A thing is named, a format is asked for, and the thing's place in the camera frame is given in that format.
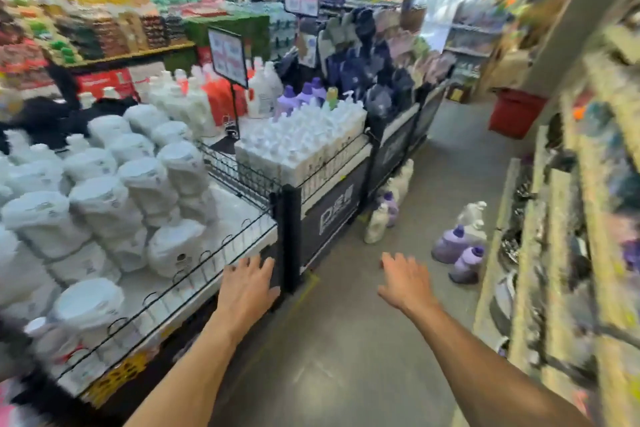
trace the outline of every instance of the purple bottle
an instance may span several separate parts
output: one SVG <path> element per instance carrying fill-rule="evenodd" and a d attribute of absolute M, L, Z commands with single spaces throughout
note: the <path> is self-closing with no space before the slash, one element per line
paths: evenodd
<path fill-rule="evenodd" d="M 284 88 L 284 94 L 278 97 L 278 107 L 276 108 L 276 117 L 286 114 L 291 115 L 294 108 L 300 107 L 300 100 L 296 98 L 296 93 L 291 85 Z"/>
<path fill-rule="evenodd" d="M 326 89 L 322 86 L 322 80 L 317 76 L 311 80 L 311 91 L 318 99 L 320 105 L 322 105 L 326 99 Z"/>
<path fill-rule="evenodd" d="M 478 270 L 484 257 L 484 248 L 474 246 L 467 248 L 456 261 L 449 278 L 454 284 L 471 285 L 478 283 Z"/>
<path fill-rule="evenodd" d="M 398 213 L 400 213 L 400 208 L 398 208 L 398 204 L 394 199 L 394 193 L 391 191 L 387 191 L 380 200 L 380 204 L 386 204 L 389 208 L 389 222 L 387 223 L 387 228 L 392 228 L 396 226 L 396 220 L 398 218 Z"/>
<path fill-rule="evenodd" d="M 443 264 L 453 264 L 460 258 L 468 246 L 465 227 L 458 225 L 454 230 L 447 230 L 431 249 L 431 256 Z"/>
<path fill-rule="evenodd" d="M 313 97 L 314 97 L 314 93 L 313 93 L 313 89 L 311 88 L 311 83 L 307 82 L 302 87 L 302 91 L 298 93 L 298 99 L 300 100 L 300 105 L 308 105 Z"/>

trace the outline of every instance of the red bin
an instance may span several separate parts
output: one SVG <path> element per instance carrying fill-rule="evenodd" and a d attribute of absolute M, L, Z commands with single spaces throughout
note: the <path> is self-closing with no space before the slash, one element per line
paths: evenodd
<path fill-rule="evenodd" d="M 547 99 L 540 96 L 502 88 L 498 90 L 489 130 L 512 139 L 524 139 L 546 102 Z"/>

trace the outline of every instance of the person's right hand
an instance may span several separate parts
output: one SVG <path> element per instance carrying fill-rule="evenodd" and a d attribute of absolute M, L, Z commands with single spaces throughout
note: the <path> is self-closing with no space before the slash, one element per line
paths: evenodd
<path fill-rule="evenodd" d="M 410 318 L 419 312 L 440 308 L 431 290 L 427 267 L 418 264 L 413 257 L 405 259 L 402 253 L 396 253 L 395 258 L 383 253 L 381 262 L 387 285 L 379 286 L 378 294 L 390 306 Z"/>

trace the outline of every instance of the person's left hand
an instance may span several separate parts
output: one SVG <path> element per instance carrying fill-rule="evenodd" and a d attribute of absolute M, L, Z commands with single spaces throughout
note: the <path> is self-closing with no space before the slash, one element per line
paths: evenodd
<path fill-rule="evenodd" d="M 280 287 L 269 288 L 274 264 L 268 258 L 260 267 L 260 256 L 254 255 L 225 267 L 211 329 L 223 328 L 236 345 L 242 340 L 280 295 Z"/>

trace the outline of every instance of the gray floor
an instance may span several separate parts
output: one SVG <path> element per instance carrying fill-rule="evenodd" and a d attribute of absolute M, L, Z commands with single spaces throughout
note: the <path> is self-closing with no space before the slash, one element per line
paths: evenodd
<path fill-rule="evenodd" d="M 430 247 L 469 201 L 488 203 L 491 233 L 509 158 L 519 146 L 487 131 L 491 103 L 443 103 L 399 223 L 377 245 L 357 220 L 259 334 L 220 398 L 213 426 L 434 426 L 451 423 L 454 399 L 413 326 L 376 295 L 383 251 L 430 262 Z M 459 287 L 430 266 L 446 309 L 473 323 L 478 287 Z"/>

